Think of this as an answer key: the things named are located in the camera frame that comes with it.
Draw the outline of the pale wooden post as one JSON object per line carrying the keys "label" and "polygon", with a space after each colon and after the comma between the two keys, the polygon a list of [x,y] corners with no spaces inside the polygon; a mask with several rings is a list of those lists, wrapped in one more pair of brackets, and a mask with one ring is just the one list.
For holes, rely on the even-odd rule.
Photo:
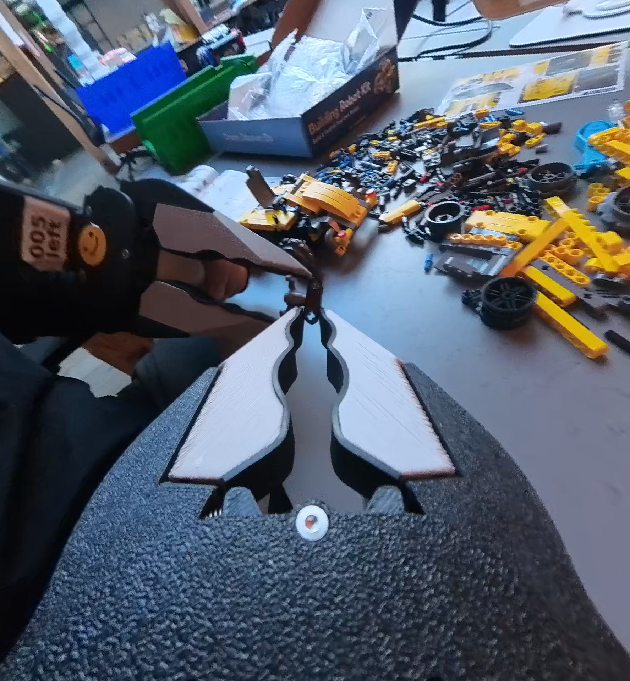
{"label": "pale wooden post", "polygon": [[116,175],[121,169],[121,162],[106,144],[102,130],[96,127],[89,117],[80,115],[76,108],[63,98],[55,88],[55,84],[60,84],[61,79],[54,66],[37,48],[23,39],[22,28],[13,26],[13,15],[2,7],[0,1],[0,53],[67,131],[71,132],[83,149],[109,175]]}

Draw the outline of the short black holed beam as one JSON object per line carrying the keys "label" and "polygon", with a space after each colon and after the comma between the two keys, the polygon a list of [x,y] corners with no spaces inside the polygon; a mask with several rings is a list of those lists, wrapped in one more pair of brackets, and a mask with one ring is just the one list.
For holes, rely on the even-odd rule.
{"label": "short black holed beam", "polygon": [[302,304],[304,320],[310,325],[319,322],[323,290],[322,281],[318,277],[312,277],[307,285],[305,301]]}

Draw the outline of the yellow toy vehicle assembly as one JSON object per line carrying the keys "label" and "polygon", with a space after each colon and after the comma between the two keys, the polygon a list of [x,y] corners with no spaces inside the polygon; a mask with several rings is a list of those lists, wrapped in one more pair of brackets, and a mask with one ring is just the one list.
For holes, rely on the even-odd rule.
{"label": "yellow toy vehicle assembly", "polygon": [[313,270],[316,251],[322,247],[342,257],[359,227],[378,214],[378,192],[366,186],[344,186],[311,175],[283,175],[277,185],[268,183],[254,166],[248,166],[246,185],[257,200],[239,224],[276,244],[303,266]]}

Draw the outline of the plain black tyre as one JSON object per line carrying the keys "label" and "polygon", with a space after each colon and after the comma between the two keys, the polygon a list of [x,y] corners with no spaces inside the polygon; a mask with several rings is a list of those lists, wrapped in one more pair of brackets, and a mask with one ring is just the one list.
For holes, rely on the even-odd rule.
{"label": "plain black tyre", "polygon": [[462,234],[467,213],[458,201],[441,201],[424,214],[424,231],[429,241],[438,243],[451,234]]}

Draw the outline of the pile of yellow building pieces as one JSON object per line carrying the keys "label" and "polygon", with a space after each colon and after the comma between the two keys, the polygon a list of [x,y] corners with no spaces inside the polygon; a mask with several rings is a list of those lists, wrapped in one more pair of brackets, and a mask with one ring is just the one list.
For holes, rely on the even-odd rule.
{"label": "pile of yellow building pieces", "polygon": [[[611,176],[615,188],[593,183],[588,188],[586,211],[597,218],[597,208],[609,195],[630,185],[630,100],[623,107],[624,117],[618,124],[592,132],[586,150],[599,152],[613,162],[616,170]],[[537,218],[516,216],[518,222],[509,232],[494,218],[515,218],[514,214],[494,211],[475,212],[465,224],[464,234],[451,234],[447,244],[503,246],[516,251],[515,257],[501,271],[502,276],[518,276],[532,269],[535,263],[549,265],[568,280],[588,287],[595,274],[624,275],[630,279],[630,240],[615,231],[595,226],[589,217],[571,209],[559,197],[546,199],[549,213],[555,217],[550,223]]]}

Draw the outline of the long yellow holed beam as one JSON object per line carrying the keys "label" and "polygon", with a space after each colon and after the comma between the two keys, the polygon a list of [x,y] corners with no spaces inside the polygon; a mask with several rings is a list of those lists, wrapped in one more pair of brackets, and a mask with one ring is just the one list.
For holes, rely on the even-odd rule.
{"label": "long yellow holed beam", "polygon": [[609,352],[606,342],[541,292],[537,293],[534,311],[586,358],[598,360]]}

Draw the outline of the sticker sheet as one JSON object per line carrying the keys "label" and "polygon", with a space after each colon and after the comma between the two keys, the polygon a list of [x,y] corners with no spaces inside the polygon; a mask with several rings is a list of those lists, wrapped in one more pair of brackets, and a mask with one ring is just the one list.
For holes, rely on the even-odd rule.
{"label": "sticker sheet", "polygon": [[555,56],[453,82],[440,115],[504,111],[623,90],[628,42]]}

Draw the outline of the person's leg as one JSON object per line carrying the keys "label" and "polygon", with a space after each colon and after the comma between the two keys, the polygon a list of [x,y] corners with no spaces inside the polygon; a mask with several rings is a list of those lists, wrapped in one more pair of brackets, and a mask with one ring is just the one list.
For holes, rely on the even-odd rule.
{"label": "person's leg", "polygon": [[161,339],[136,362],[130,388],[163,409],[221,361],[219,343],[213,338]]}

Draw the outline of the crumpled clear plastic bags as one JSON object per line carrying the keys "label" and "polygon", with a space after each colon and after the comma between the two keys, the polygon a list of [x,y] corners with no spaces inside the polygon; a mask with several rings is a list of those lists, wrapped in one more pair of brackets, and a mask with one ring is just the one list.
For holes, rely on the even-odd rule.
{"label": "crumpled clear plastic bags", "polygon": [[336,26],[343,39],[296,30],[273,48],[256,73],[238,76],[228,95],[226,119],[297,118],[324,101],[397,44],[395,12],[381,1],[353,3],[352,18]]}

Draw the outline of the dark blue cardboard kit box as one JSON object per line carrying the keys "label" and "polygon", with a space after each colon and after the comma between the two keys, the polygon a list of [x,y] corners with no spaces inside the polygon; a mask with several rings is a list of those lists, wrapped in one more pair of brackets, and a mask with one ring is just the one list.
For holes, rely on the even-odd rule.
{"label": "dark blue cardboard kit box", "polygon": [[399,89],[397,48],[296,117],[235,121],[226,102],[197,118],[217,153],[314,158],[332,149]]}

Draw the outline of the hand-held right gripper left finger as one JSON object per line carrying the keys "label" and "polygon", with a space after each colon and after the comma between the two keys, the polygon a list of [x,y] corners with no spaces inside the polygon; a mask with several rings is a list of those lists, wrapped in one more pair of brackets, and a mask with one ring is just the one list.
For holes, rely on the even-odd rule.
{"label": "hand-held right gripper left finger", "polygon": [[167,481],[246,488],[260,501],[292,471],[285,395],[295,381],[301,310],[291,309],[221,363],[168,468]]}

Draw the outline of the black spoked wheel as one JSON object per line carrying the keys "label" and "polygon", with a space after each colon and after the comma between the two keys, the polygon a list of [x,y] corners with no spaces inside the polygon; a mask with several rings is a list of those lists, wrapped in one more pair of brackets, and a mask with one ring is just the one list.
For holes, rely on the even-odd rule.
{"label": "black spoked wheel", "polygon": [[495,330],[515,330],[525,325],[538,298],[538,290],[520,277],[498,277],[480,290],[478,316]]}

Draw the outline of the grey desk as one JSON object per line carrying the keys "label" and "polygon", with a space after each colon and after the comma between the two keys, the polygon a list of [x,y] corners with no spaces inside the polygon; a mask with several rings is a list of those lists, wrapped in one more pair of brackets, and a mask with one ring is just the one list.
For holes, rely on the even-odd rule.
{"label": "grey desk", "polygon": [[[424,515],[363,514],[361,495],[341,482],[330,461],[330,409],[335,391],[325,377],[319,334],[305,333],[302,375],[289,397],[294,411],[296,460],[285,492],[296,506],[319,499],[333,511],[319,541],[298,537],[269,515],[268,530],[251,530],[246,543],[230,538],[231,563],[213,569],[218,583],[200,597],[207,606],[214,652],[233,659],[225,631],[239,636],[238,660],[275,640],[248,671],[285,663],[277,678],[308,679],[296,671],[301,654],[323,678],[443,679],[462,677],[458,665],[475,651],[478,667],[464,678],[522,679],[504,671],[490,647],[502,640],[511,614],[531,638],[517,636],[526,668],[542,667],[537,631],[546,615],[561,632],[579,624],[560,597],[532,611],[565,573],[549,561],[548,578],[528,588],[532,568],[550,554],[540,545],[530,558],[515,556],[537,540],[526,523],[531,500],[548,511],[542,528],[566,541],[565,558],[579,574],[591,615],[615,630],[630,663],[630,357],[584,358],[541,321],[496,332],[459,302],[457,285],[420,273],[416,247],[399,235],[376,244],[360,271],[332,275],[326,301],[345,320],[406,360],[419,364],[432,387],[430,408],[450,447],[474,444],[467,463],[484,467],[465,476],[415,483],[427,501]],[[278,527],[273,538],[268,531]]]}

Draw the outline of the green plastic bin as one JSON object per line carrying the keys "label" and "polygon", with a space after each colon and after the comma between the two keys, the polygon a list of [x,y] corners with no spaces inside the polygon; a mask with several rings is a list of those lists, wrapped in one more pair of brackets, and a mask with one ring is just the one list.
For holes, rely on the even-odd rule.
{"label": "green plastic bin", "polygon": [[228,100],[232,82],[258,70],[255,56],[226,56],[208,65],[131,114],[142,145],[172,175],[181,175],[210,154],[198,119]]}

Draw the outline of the person's left hand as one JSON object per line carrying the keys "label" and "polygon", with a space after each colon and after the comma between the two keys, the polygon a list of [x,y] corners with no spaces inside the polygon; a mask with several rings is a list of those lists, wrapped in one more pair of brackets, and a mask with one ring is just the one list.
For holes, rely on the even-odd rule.
{"label": "person's left hand", "polygon": [[216,301],[227,300],[247,288],[250,279],[248,268],[228,260],[202,261],[203,277],[200,289]]}

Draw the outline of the grey digger bucket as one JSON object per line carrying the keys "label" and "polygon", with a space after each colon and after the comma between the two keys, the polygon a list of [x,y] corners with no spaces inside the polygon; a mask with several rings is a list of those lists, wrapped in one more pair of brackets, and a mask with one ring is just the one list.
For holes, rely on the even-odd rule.
{"label": "grey digger bucket", "polygon": [[485,282],[497,277],[515,257],[516,251],[503,246],[442,244],[433,269],[465,281]]}

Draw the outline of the white paper booklet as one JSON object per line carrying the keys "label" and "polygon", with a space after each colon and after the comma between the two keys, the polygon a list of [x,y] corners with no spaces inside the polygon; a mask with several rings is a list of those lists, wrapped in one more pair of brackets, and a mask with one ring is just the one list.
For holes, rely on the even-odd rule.
{"label": "white paper booklet", "polygon": [[239,222],[253,210],[261,210],[259,201],[247,186],[246,172],[217,171],[200,165],[174,180],[174,184],[199,199],[211,209]]}

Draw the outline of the large blue plastic bin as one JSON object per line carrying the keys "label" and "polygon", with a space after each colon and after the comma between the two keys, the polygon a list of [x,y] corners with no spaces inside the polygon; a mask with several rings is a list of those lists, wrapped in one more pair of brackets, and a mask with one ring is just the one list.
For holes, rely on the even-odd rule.
{"label": "large blue plastic bin", "polygon": [[171,44],[142,51],[135,60],[77,89],[89,115],[118,135],[133,126],[131,114],[179,86],[185,72]]}

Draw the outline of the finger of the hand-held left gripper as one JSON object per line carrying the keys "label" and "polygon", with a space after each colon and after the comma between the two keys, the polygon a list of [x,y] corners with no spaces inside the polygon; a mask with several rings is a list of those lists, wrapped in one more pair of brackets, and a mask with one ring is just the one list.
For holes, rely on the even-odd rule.
{"label": "finger of the hand-held left gripper", "polygon": [[273,274],[312,276],[283,249],[217,211],[157,204],[152,226],[165,251],[202,260],[219,257]]}
{"label": "finger of the hand-held left gripper", "polygon": [[276,320],[161,281],[148,286],[138,305],[138,335],[153,339],[205,337],[247,342]]}

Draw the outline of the dark grey joint connector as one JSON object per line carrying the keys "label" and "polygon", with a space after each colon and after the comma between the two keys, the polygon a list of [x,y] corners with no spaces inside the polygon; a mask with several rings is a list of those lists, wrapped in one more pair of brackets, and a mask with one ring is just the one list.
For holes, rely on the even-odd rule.
{"label": "dark grey joint connector", "polygon": [[610,311],[630,317],[630,279],[624,275],[595,274],[578,299],[596,318],[601,319]]}

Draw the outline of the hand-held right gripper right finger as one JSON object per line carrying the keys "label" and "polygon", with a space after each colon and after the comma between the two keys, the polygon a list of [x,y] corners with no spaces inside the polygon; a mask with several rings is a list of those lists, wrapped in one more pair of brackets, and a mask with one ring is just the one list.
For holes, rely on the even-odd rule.
{"label": "hand-held right gripper right finger", "polygon": [[337,477],[367,500],[383,486],[452,477],[455,464],[405,364],[333,311],[319,318],[327,378],[335,388],[331,460]]}

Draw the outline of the white flat device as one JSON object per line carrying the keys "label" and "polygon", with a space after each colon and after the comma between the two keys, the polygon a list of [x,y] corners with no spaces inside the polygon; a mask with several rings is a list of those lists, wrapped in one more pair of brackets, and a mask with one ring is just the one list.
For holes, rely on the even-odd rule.
{"label": "white flat device", "polygon": [[630,1],[568,1],[534,14],[509,42],[511,48],[630,32]]}

